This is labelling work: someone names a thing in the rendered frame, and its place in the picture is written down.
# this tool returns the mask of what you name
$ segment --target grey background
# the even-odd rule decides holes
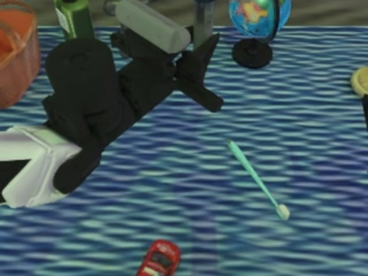
[[[39,25],[57,25],[53,0],[27,0],[37,12]],[[117,25],[102,11],[104,0],[90,0],[96,26]],[[193,0],[156,0],[151,6],[174,21],[193,22]],[[293,10],[288,25],[368,25],[367,0],[292,0]],[[216,25],[230,25],[228,0],[216,1]]]

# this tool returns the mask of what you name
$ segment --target globe base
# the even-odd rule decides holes
[[[268,65],[272,57],[271,47],[257,39],[242,39],[232,49],[233,60],[245,68],[260,69]]]

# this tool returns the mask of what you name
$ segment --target basket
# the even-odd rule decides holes
[[[40,66],[36,13],[22,1],[0,0],[0,109],[22,98]]]

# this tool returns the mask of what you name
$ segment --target green bottle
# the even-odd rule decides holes
[[[66,40],[94,38],[88,0],[53,0],[59,24]]]

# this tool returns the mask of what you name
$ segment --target globe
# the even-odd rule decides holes
[[[239,65],[262,68],[270,63],[269,42],[288,21],[291,5],[291,0],[229,0],[230,19],[244,36],[233,48]]]

